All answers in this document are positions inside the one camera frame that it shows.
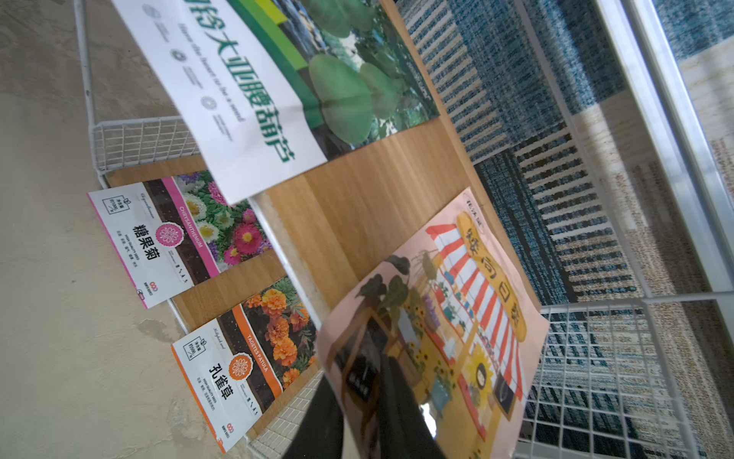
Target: white flower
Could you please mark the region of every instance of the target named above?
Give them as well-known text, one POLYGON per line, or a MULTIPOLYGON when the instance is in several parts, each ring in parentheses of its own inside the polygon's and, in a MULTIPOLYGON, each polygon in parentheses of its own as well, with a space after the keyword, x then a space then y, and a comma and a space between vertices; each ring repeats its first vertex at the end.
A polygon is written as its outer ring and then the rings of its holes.
POLYGON ((196 180, 195 182, 192 182, 190 184, 186 183, 181 177, 176 176, 176 186, 182 193, 196 193, 200 189, 204 188, 206 186, 206 182, 204 180, 196 180))
POLYGON ((199 229, 201 239, 207 244, 209 242, 216 241, 219 238, 219 228, 212 225, 210 222, 196 222, 196 227, 199 229))
POLYGON ((218 261, 217 262, 217 269, 219 270, 219 272, 224 272, 224 271, 230 269, 231 267, 232 266, 230 266, 229 264, 226 264, 223 261, 218 261))
POLYGON ((214 215, 214 221, 217 222, 217 226, 221 229, 226 229, 234 225, 234 219, 229 211, 222 211, 214 215))
POLYGON ((206 217, 206 205, 201 198, 191 193, 184 193, 183 200, 186 201, 186 207, 189 208, 189 212, 191 212, 194 220, 203 220, 206 217))

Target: black object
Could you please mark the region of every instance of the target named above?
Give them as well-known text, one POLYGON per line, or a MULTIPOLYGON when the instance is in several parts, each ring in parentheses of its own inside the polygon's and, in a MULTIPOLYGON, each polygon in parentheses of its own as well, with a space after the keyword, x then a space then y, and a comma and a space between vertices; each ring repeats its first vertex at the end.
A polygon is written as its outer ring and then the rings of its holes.
MULTIPOLYGON (((381 356, 379 448, 383 459, 445 459, 428 431, 397 360, 381 356)), ((321 380, 284 459, 339 459, 344 418, 326 378, 321 380)))

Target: yellow banner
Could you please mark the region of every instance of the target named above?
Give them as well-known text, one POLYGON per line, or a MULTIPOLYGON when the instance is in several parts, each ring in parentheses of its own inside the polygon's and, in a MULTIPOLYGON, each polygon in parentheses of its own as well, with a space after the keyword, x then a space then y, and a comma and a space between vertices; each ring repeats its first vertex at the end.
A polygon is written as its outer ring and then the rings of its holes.
POLYGON ((502 307, 510 318, 509 323, 515 332, 517 340, 519 342, 525 341, 528 328, 525 324, 523 312, 520 310, 520 306, 518 305, 515 292, 509 284, 509 279, 502 269, 497 267, 497 262, 492 255, 490 255, 490 252, 479 238, 474 221, 471 219, 469 214, 463 212, 459 215, 457 218, 457 227, 461 233, 461 237, 464 240, 464 245, 466 245, 466 250, 469 255, 479 266, 479 270, 490 282, 490 285, 495 292, 497 292, 500 302, 502 303, 502 307))

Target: pink flower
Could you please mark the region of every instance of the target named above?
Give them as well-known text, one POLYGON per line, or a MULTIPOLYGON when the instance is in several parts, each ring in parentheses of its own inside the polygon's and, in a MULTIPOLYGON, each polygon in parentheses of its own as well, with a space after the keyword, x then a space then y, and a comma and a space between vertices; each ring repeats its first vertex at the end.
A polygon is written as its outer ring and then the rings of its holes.
POLYGON ((267 241, 267 240, 266 240, 266 241, 263 241, 263 243, 262 243, 262 244, 260 244, 260 249, 258 250, 258 253, 263 253, 263 252, 265 252, 266 250, 270 250, 270 249, 272 249, 272 248, 273 248, 273 246, 272 246, 272 244, 270 243, 270 241, 267 241))
POLYGON ((263 243, 263 234, 252 223, 240 223, 234 230, 234 245, 244 255, 256 255, 263 243))
POLYGON ((242 212, 242 221, 245 223, 254 223, 258 221, 258 218, 255 216, 255 211, 248 209, 242 212))
POLYGON ((213 181, 209 182, 209 194, 211 195, 211 198, 214 199, 214 202, 222 204, 223 206, 227 205, 225 197, 222 195, 222 192, 219 191, 217 184, 213 181))
POLYGON ((237 247, 231 245, 225 250, 225 263, 234 266, 242 260, 239 250, 237 247))

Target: striped awning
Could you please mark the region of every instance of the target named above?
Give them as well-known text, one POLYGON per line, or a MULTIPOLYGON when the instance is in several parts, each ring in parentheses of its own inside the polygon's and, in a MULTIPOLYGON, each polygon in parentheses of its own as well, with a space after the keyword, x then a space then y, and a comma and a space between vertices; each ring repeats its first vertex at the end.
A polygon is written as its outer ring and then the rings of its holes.
POLYGON ((453 281, 458 301, 479 321, 479 337, 487 353, 494 355, 499 373, 508 387, 521 400, 523 397, 523 370, 520 366, 520 348, 509 318, 497 292, 482 274, 467 251, 456 225, 436 225, 426 229, 440 251, 441 270, 453 281))

